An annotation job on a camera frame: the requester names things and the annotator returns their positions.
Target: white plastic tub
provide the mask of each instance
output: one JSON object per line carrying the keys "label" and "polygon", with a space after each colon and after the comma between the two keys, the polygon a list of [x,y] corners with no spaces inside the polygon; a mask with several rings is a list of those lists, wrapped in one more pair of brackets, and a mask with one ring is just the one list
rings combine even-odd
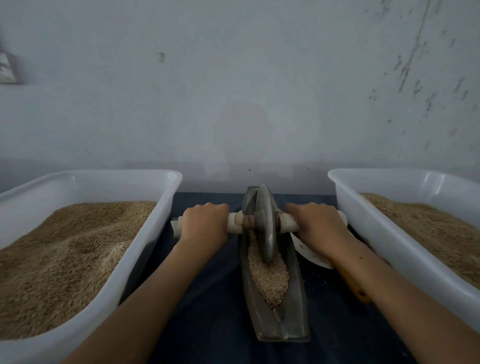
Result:
{"label": "white plastic tub", "polygon": [[480,229],[480,184],[430,170],[338,169],[338,209],[350,225],[405,278],[480,332],[480,290],[457,276],[360,193],[429,204]]}
{"label": "white plastic tub", "polygon": [[0,363],[57,363],[115,310],[140,253],[162,231],[181,180],[182,175],[172,170],[73,170],[0,194],[0,248],[37,227],[60,207],[83,202],[158,201],[95,299],[51,331],[28,339],[0,340]]}

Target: white wall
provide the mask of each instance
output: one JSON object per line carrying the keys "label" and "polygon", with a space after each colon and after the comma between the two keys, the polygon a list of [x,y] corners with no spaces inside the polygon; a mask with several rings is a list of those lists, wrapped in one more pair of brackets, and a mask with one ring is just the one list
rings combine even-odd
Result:
{"label": "white wall", "polygon": [[25,80],[0,86],[0,191],[80,168],[216,192],[329,193],[352,166],[480,180],[479,18],[476,0],[0,0]]}

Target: wooden handle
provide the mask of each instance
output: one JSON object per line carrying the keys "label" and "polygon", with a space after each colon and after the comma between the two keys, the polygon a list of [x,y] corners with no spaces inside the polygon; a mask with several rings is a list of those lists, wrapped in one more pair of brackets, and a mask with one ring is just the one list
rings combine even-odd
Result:
{"label": "wooden handle", "polygon": [[372,299],[367,295],[367,292],[365,292],[362,287],[357,283],[357,281],[348,273],[346,270],[343,269],[342,266],[334,262],[333,260],[330,260],[330,263],[332,264],[333,268],[336,269],[336,271],[339,273],[340,277],[345,281],[347,284],[348,288],[352,291],[352,293],[355,295],[355,297],[362,303],[368,303]]}

